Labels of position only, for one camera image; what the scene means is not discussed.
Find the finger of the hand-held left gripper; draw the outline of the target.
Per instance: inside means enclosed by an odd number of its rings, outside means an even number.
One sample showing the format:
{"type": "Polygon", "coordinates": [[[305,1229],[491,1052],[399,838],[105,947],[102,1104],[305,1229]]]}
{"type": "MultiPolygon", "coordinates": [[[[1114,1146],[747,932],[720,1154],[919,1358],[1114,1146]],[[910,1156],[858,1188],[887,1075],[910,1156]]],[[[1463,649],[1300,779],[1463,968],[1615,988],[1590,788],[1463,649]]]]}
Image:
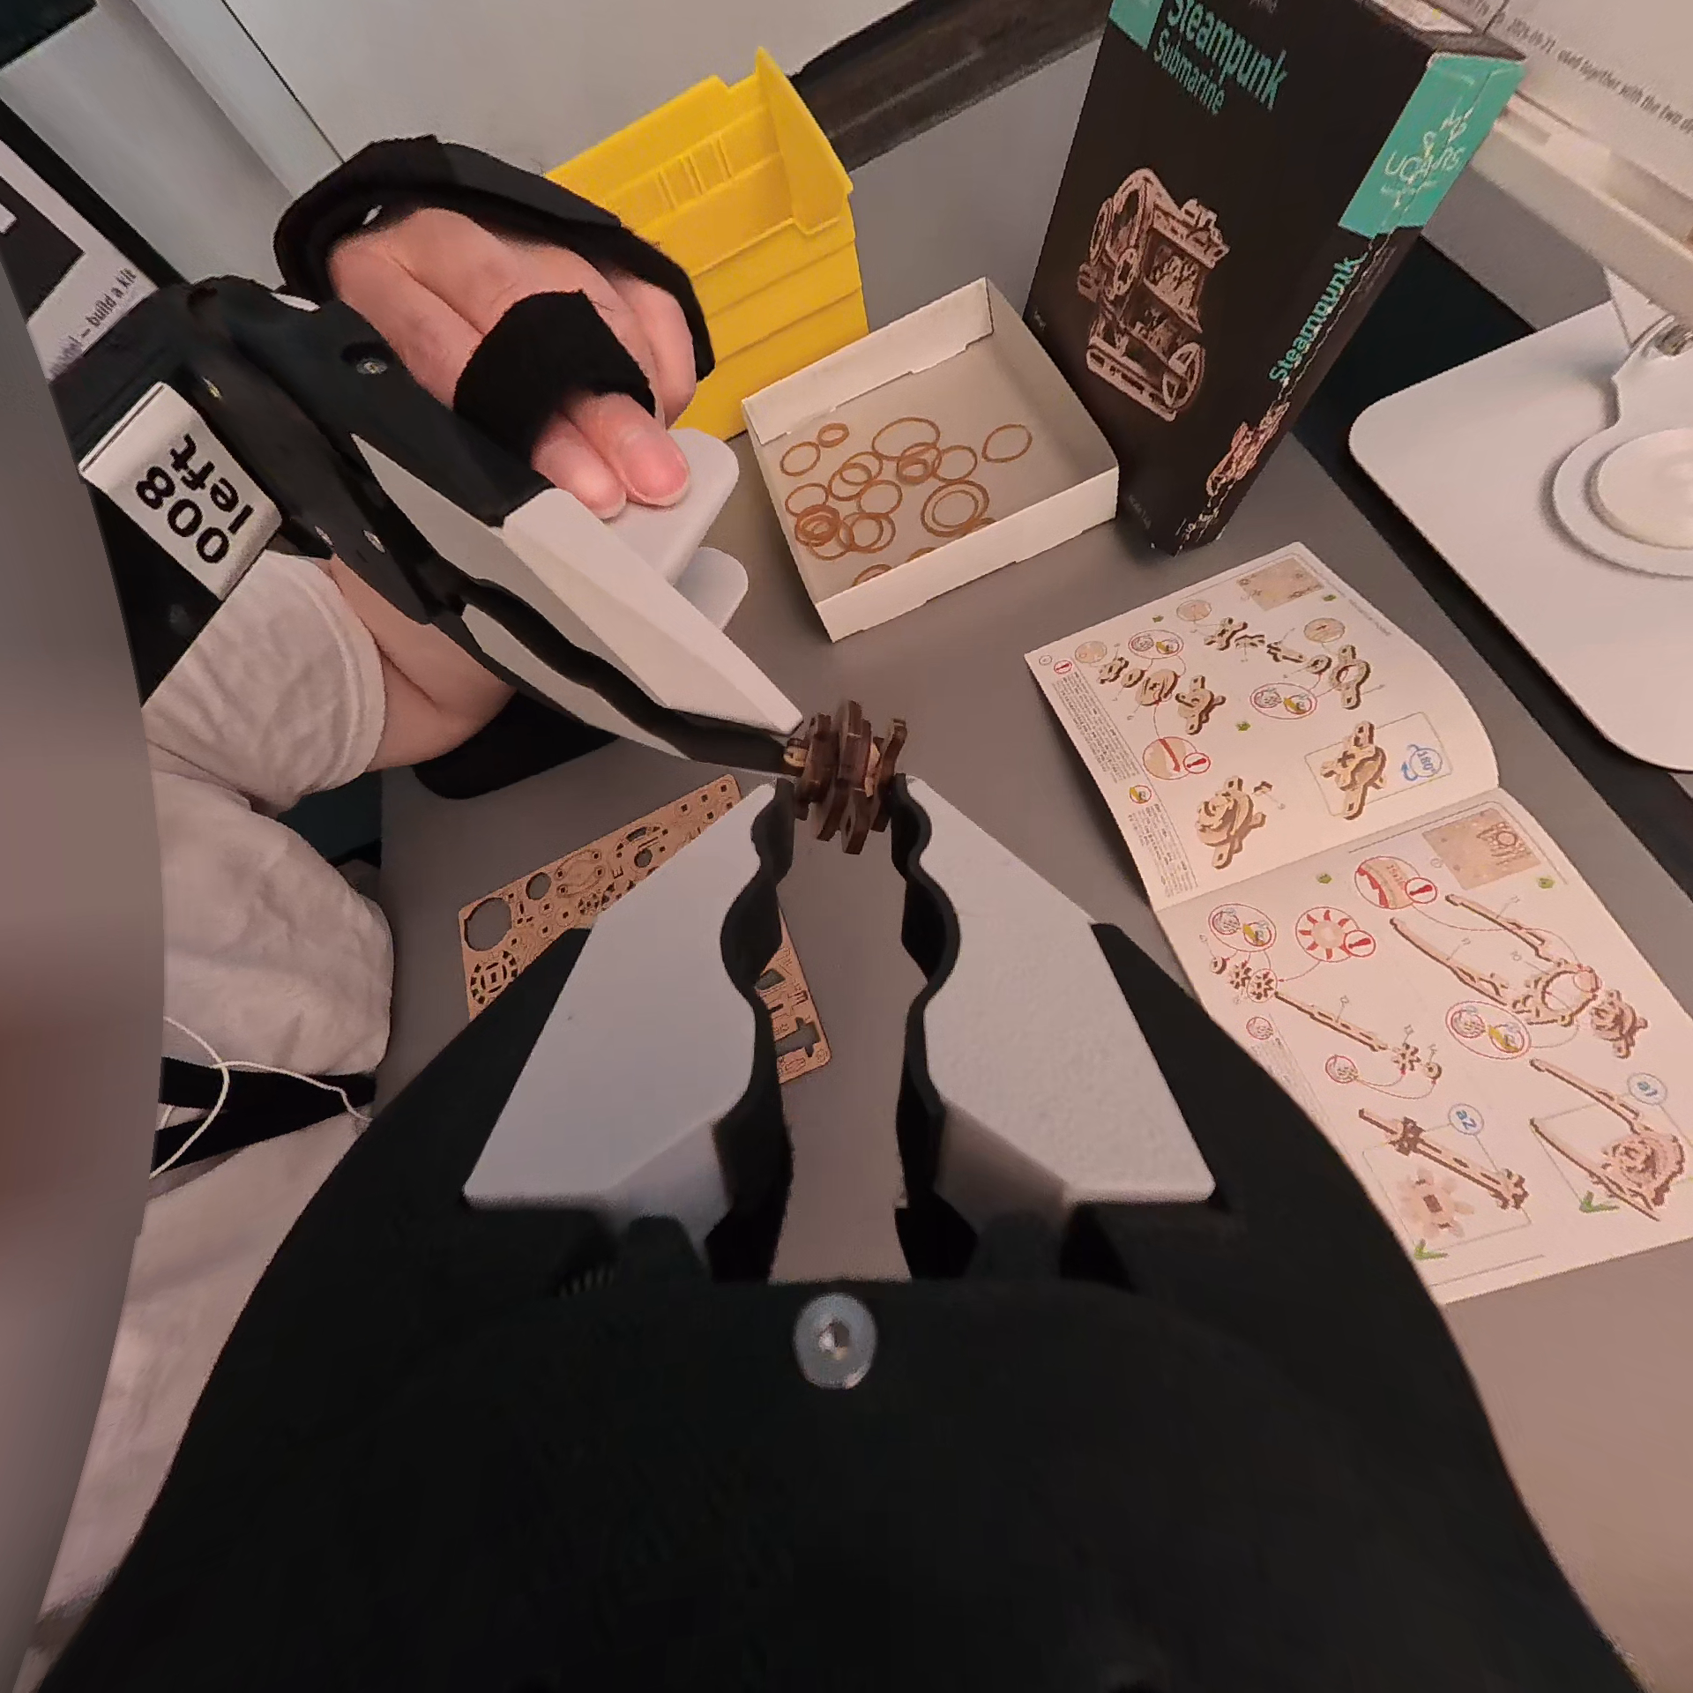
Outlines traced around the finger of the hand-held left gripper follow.
{"type": "Polygon", "coordinates": [[[805,713],[755,660],[575,496],[547,490],[501,524],[480,521],[375,446],[356,441],[375,483],[468,582],[519,594],[661,705],[776,728],[805,713]]]}
{"type": "Polygon", "coordinates": [[[615,664],[569,641],[499,584],[466,584],[461,625],[475,655],[499,676],[595,729],[695,764],[769,774],[790,768],[798,719],[745,725],[713,711],[661,705],[615,664]]]}

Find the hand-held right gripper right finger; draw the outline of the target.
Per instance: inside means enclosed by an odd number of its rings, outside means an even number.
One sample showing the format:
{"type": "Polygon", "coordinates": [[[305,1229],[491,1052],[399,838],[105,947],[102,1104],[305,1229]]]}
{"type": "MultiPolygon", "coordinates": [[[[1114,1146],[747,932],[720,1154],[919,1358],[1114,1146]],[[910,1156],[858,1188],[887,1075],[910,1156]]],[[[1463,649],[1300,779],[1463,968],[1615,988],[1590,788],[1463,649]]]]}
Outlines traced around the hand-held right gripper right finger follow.
{"type": "Polygon", "coordinates": [[[987,1229],[1065,1239],[1095,1205],[1215,1191],[1090,915],[946,801],[890,788],[905,1018],[896,1228],[914,1277],[957,1277],[987,1229]]]}

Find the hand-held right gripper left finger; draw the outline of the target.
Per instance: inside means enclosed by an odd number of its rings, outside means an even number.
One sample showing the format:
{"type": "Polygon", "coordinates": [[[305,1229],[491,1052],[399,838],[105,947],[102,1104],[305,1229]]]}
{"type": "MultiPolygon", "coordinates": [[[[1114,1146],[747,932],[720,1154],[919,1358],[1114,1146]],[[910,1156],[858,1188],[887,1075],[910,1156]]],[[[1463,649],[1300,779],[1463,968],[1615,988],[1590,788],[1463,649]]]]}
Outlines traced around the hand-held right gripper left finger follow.
{"type": "Polygon", "coordinates": [[[792,1146],[757,982],[792,829],[790,783],[757,788],[593,925],[466,1202],[667,1217],[717,1277],[771,1277],[792,1146]]]}

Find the small wooden model assembly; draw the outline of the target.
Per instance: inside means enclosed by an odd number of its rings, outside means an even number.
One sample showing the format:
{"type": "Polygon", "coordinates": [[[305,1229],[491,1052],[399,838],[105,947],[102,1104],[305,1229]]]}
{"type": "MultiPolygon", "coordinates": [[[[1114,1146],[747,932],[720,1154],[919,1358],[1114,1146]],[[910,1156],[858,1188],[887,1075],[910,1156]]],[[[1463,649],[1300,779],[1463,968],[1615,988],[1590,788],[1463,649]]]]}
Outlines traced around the small wooden model assembly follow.
{"type": "Polygon", "coordinates": [[[814,816],[818,840],[836,838],[858,856],[873,833],[890,824],[890,789],[907,741],[902,715],[878,731],[853,700],[836,711],[817,711],[789,740],[783,774],[794,788],[794,815],[814,816]]]}

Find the person's left forearm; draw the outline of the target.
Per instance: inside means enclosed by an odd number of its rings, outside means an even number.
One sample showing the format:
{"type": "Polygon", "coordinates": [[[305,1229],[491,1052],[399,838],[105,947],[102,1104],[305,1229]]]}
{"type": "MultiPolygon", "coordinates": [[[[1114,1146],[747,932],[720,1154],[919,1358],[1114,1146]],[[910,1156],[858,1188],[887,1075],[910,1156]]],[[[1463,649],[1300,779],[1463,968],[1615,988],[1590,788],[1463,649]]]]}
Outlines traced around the person's left forearm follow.
{"type": "Polygon", "coordinates": [[[264,554],[141,710],[155,770],[282,812],[463,746],[515,689],[341,560],[264,554]]]}

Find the laser-cut wooden parts sheet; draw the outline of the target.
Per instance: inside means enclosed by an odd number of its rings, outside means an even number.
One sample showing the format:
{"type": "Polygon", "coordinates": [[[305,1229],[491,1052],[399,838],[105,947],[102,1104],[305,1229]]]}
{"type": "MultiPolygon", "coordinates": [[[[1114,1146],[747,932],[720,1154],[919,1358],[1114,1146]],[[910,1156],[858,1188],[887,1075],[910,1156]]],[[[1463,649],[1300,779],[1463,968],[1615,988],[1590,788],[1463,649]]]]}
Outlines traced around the laser-cut wooden parts sheet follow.
{"type": "MultiPolygon", "coordinates": [[[[741,789],[720,774],[657,810],[593,838],[575,853],[508,880],[458,911],[468,1015],[475,1018],[567,932],[590,928],[612,902],[661,868],[688,843],[729,815],[741,789]]],[[[828,1035],[789,928],[757,979],[776,1042],[785,1084],[833,1059],[828,1035]]]]}

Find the black model kit box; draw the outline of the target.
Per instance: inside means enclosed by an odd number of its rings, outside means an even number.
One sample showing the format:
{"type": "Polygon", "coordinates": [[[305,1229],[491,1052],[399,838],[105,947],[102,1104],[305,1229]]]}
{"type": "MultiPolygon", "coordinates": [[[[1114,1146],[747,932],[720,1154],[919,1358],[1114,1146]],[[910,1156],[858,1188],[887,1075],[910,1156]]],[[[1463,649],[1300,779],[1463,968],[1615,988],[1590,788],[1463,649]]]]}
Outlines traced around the black model kit box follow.
{"type": "Polygon", "coordinates": [[[1110,5],[1026,323],[1159,553],[1227,524],[1526,68],[1436,3],[1110,5]]]}

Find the person's left hand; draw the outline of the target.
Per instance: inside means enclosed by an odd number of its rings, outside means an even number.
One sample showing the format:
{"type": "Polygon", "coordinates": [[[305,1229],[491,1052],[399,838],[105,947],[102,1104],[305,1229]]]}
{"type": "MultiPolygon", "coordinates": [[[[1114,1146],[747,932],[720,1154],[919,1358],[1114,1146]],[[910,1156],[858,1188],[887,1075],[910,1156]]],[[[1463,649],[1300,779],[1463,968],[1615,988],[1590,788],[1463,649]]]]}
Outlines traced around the person's left hand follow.
{"type": "Polygon", "coordinates": [[[542,292],[585,295],[641,366],[656,410],[623,393],[569,393],[538,435],[532,464],[598,518],[630,502],[667,508],[685,498],[692,472],[672,423],[692,404],[695,361],[685,313],[666,288],[443,207],[343,240],[328,272],[332,292],[446,404],[508,308],[542,292]]]}

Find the printed paper sheet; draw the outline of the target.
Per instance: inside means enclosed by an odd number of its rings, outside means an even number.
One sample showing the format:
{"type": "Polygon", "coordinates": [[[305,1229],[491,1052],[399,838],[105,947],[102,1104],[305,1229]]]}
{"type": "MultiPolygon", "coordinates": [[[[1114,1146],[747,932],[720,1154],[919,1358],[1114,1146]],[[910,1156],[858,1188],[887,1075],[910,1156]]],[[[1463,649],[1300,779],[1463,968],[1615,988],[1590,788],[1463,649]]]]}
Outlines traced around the printed paper sheet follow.
{"type": "Polygon", "coordinates": [[[57,379],[177,275],[31,126],[2,119],[5,272],[57,379]]]}
{"type": "Polygon", "coordinates": [[[1692,134],[1690,2],[1498,2],[1485,27],[1523,54],[1521,92],[1623,148],[1692,134]]]}

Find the pile of tan rubber bands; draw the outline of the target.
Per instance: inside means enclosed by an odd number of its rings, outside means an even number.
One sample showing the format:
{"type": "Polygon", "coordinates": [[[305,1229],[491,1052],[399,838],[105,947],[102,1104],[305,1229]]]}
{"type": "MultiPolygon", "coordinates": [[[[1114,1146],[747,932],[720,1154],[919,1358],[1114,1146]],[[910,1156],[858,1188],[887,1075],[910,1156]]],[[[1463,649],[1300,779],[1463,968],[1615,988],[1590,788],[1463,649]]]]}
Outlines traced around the pile of tan rubber bands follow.
{"type": "Polygon", "coordinates": [[[1022,420],[970,437],[921,413],[830,417],[776,452],[778,511],[800,562],[840,567],[857,586],[987,531],[1035,443],[1022,420]]]}

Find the open instruction booklet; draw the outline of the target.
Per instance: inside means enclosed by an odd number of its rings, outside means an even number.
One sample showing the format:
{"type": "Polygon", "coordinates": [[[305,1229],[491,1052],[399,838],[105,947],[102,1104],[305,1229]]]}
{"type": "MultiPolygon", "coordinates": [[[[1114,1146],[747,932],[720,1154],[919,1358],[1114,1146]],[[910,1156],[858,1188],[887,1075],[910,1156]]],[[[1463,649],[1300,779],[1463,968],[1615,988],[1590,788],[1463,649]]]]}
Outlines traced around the open instruction booklet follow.
{"type": "Polygon", "coordinates": [[[1692,1022],[1458,681],[1292,543],[1026,653],[1199,1001],[1442,1302],[1692,1235],[1692,1022]]]}

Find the white cardboard tray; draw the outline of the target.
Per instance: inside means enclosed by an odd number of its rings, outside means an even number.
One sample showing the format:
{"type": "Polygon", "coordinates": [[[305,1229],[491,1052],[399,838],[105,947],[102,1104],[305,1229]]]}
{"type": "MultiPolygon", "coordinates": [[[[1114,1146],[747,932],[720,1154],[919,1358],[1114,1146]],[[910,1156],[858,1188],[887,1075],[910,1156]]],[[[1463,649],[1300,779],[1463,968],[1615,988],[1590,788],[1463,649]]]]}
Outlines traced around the white cardboard tray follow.
{"type": "Polygon", "coordinates": [[[745,402],[745,420],[800,581],[836,642],[1037,559],[1110,519],[1117,508],[1117,457],[1104,433],[989,281],[956,288],[761,389],[745,402]],[[873,428],[903,413],[936,417],[970,437],[1008,420],[1032,425],[1037,443],[1002,485],[1000,518],[861,584],[845,584],[840,567],[800,562],[776,503],[776,452],[830,417],[873,428]]]}

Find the yellow plastic bin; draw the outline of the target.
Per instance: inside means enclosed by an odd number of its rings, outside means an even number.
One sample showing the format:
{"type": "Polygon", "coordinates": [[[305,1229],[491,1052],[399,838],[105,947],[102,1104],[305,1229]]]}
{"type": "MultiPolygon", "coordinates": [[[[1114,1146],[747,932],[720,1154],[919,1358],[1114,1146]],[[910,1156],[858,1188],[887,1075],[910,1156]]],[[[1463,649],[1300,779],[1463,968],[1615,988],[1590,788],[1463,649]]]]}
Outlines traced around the yellow plastic bin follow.
{"type": "Polygon", "coordinates": [[[680,261],[713,370],[681,428],[740,433],[741,405],[868,332],[853,182],[771,53],[709,76],[548,175],[680,261]]]}

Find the white stand base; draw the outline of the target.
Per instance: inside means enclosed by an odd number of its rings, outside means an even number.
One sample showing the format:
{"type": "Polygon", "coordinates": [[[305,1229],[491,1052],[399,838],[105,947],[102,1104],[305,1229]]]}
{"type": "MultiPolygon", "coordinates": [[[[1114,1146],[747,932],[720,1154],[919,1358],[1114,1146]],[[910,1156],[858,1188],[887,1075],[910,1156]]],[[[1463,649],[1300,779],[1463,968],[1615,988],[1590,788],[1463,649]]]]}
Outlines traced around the white stand base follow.
{"type": "Polygon", "coordinates": [[[1690,775],[1690,324],[1615,281],[1371,405],[1348,443],[1606,741],[1690,775]]]}

